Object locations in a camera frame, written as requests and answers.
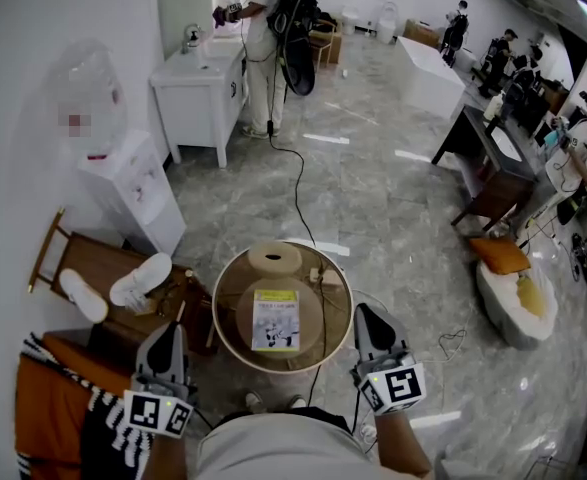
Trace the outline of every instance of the shoe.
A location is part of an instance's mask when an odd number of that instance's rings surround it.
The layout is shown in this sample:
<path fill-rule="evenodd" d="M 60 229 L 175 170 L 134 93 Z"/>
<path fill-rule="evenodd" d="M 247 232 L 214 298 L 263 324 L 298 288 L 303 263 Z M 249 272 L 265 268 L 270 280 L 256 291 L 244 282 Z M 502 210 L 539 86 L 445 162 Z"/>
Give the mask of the shoe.
<path fill-rule="evenodd" d="M 109 306 L 102 296 L 91 288 L 84 278 L 75 270 L 65 268 L 60 273 L 60 286 L 69 300 L 91 322 L 103 322 L 109 312 Z"/>
<path fill-rule="evenodd" d="M 250 137 L 252 139 L 260 139 L 260 140 L 267 140 L 269 138 L 268 133 L 258 132 L 250 124 L 242 127 L 242 135 L 244 135 L 246 137 Z"/>
<path fill-rule="evenodd" d="M 154 254 L 113 283 L 109 292 L 111 302 L 116 306 L 131 306 L 133 301 L 145 299 L 144 295 L 162 284 L 172 269 L 173 262 L 168 254 Z"/>
<path fill-rule="evenodd" d="M 264 407 L 262 397 L 255 391 L 249 391 L 244 396 L 244 403 L 246 404 L 246 408 L 253 414 L 263 414 L 266 412 L 266 407 Z"/>
<path fill-rule="evenodd" d="M 302 409 L 303 407 L 308 407 L 308 404 L 302 395 L 295 395 L 289 400 L 289 403 L 286 404 L 287 409 Z"/>

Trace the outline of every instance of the white vanity cabinet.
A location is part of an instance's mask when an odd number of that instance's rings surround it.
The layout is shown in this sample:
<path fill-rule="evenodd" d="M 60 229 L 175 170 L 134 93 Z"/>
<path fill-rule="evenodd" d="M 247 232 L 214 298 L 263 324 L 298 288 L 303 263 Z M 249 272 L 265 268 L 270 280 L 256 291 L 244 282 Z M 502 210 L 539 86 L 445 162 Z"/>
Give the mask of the white vanity cabinet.
<path fill-rule="evenodd" d="M 201 146 L 216 148 L 226 167 L 226 143 L 245 100 L 243 57 L 241 42 L 213 41 L 202 53 L 178 50 L 151 75 L 175 163 L 178 146 Z"/>

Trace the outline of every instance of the marble floor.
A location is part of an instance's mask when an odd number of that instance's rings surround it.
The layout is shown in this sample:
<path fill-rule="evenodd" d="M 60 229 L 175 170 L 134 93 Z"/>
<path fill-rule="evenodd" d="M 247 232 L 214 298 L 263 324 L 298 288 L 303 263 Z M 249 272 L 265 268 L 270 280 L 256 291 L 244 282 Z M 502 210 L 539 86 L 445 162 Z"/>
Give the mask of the marble floor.
<path fill-rule="evenodd" d="M 425 362 L 428 390 L 409 417 L 444 415 L 426 420 L 428 425 L 418 420 L 417 435 L 432 458 L 463 460 L 499 478 L 523 478 L 540 455 L 574 461 L 587 419 L 587 286 L 573 281 L 564 250 L 540 233 L 530 253 L 555 285 L 555 332 L 533 352 L 506 345 L 477 298 L 474 258 L 463 236 L 477 232 L 480 223 L 468 217 L 457 228 L 449 224 L 463 203 L 461 176 L 395 155 L 401 150 L 432 157 L 451 123 L 398 104 L 392 49 L 373 38 L 346 36 L 339 67 L 322 68 L 306 98 L 289 94 L 276 144 L 304 156 L 300 208 L 316 241 L 349 248 L 348 257 L 330 255 L 351 286 L 381 299 L 409 329 L 410 345 Z M 460 108 L 485 107 L 477 81 L 460 76 L 468 84 Z M 514 133 L 537 167 L 528 140 Z M 175 260 L 194 267 L 211 290 L 225 263 L 253 243 L 308 239 L 294 207 L 300 160 L 237 133 L 227 151 L 226 170 L 217 168 L 213 149 L 183 148 L 183 163 L 168 171 L 187 223 Z M 570 243 L 572 230 L 556 225 L 555 231 Z M 438 337 L 465 325 L 463 346 L 444 363 Z M 458 344 L 446 342 L 449 351 Z M 351 336 L 322 367 L 313 397 L 314 405 L 343 415 L 349 424 L 356 391 L 348 370 L 356 360 Z M 213 422 L 238 409 L 243 389 L 258 390 L 274 407 L 294 393 L 307 395 L 314 374 L 261 374 L 223 347 L 214 358 L 193 363 L 201 409 Z M 363 405 L 359 421 L 367 416 Z M 189 427 L 191 458 L 205 430 L 198 418 Z M 374 448 L 369 454 L 372 460 L 375 453 Z"/>

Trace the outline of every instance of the dark wooden table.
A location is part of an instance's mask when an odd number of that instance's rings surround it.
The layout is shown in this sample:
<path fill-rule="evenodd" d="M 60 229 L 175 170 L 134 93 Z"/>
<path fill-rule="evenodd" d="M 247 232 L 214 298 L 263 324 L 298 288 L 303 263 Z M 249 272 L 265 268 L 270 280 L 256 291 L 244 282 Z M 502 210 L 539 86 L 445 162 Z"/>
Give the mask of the dark wooden table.
<path fill-rule="evenodd" d="M 508 131 L 501 128 L 521 161 L 502 153 L 495 139 L 486 133 L 486 124 L 481 110 L 465 105 L 431 160 L 436 165 L 447 151 L 460 160 L 471 200 L 451 222 L 453 226 L 468 214 L 480 215 L 491 219 L 484 227 L 488 231 L 514 205 L 524 204 L 535 185 L 535 174 Z"/>

